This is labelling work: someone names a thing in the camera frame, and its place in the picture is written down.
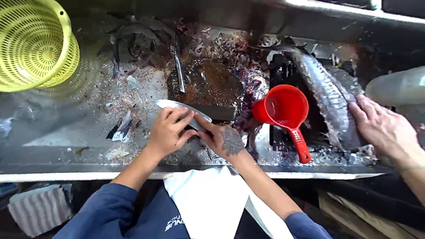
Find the red plastic scoop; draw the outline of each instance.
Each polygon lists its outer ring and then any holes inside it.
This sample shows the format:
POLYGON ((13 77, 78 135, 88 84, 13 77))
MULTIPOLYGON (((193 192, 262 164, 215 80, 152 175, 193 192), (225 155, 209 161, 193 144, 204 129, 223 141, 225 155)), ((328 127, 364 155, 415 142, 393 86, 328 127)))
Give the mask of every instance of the red plastic scoop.
POLYGON ((285 128, 291 135, 301 163, 309 163, 311 156, 300 131, 309 112, 306 96, 292 85, 273 87, 252 108, 254 118, 262 123, 285 128))

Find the cleaver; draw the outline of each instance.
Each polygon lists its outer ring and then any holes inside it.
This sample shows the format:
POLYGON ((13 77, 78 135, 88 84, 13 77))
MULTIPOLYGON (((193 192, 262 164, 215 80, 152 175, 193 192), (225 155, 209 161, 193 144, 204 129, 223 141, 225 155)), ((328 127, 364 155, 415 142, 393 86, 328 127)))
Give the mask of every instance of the cleaver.
MULTIPOLYGON (((165 108, 165 107, 170 107, 170 108, 187 108, 189 111, 194 111, 197 112, 200 116, 202 116, 202 118, 204 118, 206 121, 210 122, 212 121, 211 118, 209 118, 206 114, 200 112, 199 110, 190 107, 188 105, 185 105, 183 103, 177 102, 177 101, 172 101, 172 100, 156 100, 155 104, 161 108, 165 108)), ((192 126, 194 129, 199 130, 199 131, 203 131, 206 132, 207 130, 204 129, 200 124, 198 124, 198 122, 196 121, 196 119, 192 119, 189 122, 189 125, 192 126)))

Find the hand tattoo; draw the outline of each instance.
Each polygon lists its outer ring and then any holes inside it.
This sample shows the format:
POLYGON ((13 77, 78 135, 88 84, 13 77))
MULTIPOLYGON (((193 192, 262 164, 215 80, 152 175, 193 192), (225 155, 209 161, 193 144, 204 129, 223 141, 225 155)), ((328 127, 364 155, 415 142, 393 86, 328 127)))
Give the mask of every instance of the hand tattoo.
POLYGON ((236 132, 236 130, 226 127, 221 133, 223 136, 223 151, 226 151, 227 156, 236 155, 241 150, 243 150, 244 142, 241 140, 241 136, 236 132))

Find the hand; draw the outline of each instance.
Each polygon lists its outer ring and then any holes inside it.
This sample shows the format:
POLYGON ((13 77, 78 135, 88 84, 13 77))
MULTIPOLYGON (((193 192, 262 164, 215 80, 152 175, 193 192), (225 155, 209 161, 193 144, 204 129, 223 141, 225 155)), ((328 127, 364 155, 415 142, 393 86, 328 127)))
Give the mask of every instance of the hand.
POLYGON ((182 130, 193 119, 194 112, 191 111, 182 120, 177 120, 187 114, 188 109, 164 108, 159 113, 155 121, 153 130, 150 134, 150 142, 146 145, 147 148, 153 148, 161 157, 175 152, 182 148, 186 141, 194 135, 197 135, 195 130, 182 130))
POLYGON ((246 151, 244 142, 242 142, 241 136, 235 129, 228 125, 214 125, 206 121, 198 113, 195 113, 195 119, 202 127, 210 131, 214 137, 202 131, 198 131, 198 136, 220 157, 232 162, 241 151, 246 151))
POLYGON ((377 150, 394 160, 408 159, 409 155, 421 151, 416 131, 407 119, 371 99, 357 96, 358 103, 349 108, 357 121, 357 129, 377 150))

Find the blue long-sleeve shirt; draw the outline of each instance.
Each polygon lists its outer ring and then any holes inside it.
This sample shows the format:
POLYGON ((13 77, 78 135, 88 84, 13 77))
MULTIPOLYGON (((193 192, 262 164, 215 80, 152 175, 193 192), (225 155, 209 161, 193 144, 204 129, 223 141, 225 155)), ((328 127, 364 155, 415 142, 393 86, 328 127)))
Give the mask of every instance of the blue long-sleeve shirt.
MULTIPOLYGON (((109 183, 95 192, 54 239, 175 239, 190 238, 180 213, 161 186, 143 209, 136 225, 130 228, 137 191, 109 183)), ((320 225, 305 213, 296 212, 285 219, 296 239, 330 239, 320 225)), ((254 219, 244 211, 235 238, 268 238, 254 219)))

